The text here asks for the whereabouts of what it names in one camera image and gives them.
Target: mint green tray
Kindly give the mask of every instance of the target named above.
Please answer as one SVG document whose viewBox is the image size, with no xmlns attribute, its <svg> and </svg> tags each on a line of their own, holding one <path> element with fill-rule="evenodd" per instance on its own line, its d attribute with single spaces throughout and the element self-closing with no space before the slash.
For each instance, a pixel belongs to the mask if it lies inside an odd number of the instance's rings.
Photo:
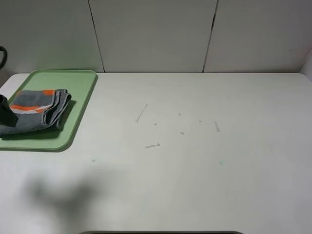
<svg viewBox="0 0 312 234">
<path fill-rule="evenodd" d="M 1 139 L 1 150 L 62 151 L 67 149 L 77 131 L 84 110 L 95 86 L 94 71 L 38 70 L 32 72 L 9 99 L 20 90 L 67 89 L 72 95 L 62 130 L 37 132 L 29 135 Z"/>
</svg>

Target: white table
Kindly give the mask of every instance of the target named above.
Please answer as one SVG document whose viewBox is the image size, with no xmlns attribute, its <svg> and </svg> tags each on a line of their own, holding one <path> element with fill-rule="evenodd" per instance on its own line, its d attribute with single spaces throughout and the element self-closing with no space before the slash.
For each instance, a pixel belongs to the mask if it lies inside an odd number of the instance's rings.
<svg viewBox="0 0 312 234">
<path fill-rule="evenodd" d="M 69 149 L 0 151 L 0 233 L 312 232 L 307 77 L 98 76 Z"/>
</svg>

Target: gray towel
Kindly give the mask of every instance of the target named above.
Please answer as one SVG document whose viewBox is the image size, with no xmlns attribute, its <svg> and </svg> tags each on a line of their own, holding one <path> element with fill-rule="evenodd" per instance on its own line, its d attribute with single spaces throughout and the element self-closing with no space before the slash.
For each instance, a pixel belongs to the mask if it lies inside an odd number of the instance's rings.
<svg viewBox="0 0 312 234">
<path fill-rule="evenodd" d="M 10 104 L 19 118 L 15 127 L 0 125 L 0 136 L 28 133 L 47 128 L 60 129 L 65 109 L 71 100 L 66 89 L 19 91 Z"/>
</svg>

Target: white cabinet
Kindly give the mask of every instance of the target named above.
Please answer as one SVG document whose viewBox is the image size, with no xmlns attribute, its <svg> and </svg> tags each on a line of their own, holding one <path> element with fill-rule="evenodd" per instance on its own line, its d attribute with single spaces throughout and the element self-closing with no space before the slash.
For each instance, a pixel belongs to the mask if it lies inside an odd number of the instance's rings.
<svg viewBox="0 0 312 234">
<path fill-rule="evenodd" d="M 205 72 L 298 72 L 312 48 L 312 1 L 220 0 Z"/>
<path fill-rule="evenodd" d="M 106 72 L 202 72 L 216 0 L 90 0 Z"/>
<path fill-rule="evenodd" d="M 8 51 L 8 73 L 103 72 L 87 0 L 3 0 L 0 8 L 0 45 Z"/>
</svg>

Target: black handle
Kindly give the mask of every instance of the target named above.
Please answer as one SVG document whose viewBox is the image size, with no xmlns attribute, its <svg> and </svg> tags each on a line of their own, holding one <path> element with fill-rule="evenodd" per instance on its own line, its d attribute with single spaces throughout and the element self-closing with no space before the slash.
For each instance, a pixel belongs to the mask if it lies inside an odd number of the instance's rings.
<svg viewBox="0 0 312 234">
<path fill-rule="evenodd" d="M 0 63 L 0 69 L 2 69 L 2 67 L 5 66 L 6 60 L 8 59 L 8 52 L 6 51 L 6 49 L 3 46 L 0 46 L 0 51 L 3 51 L 3 58 L 2 58 L 2 61 Z"/>
</svg>

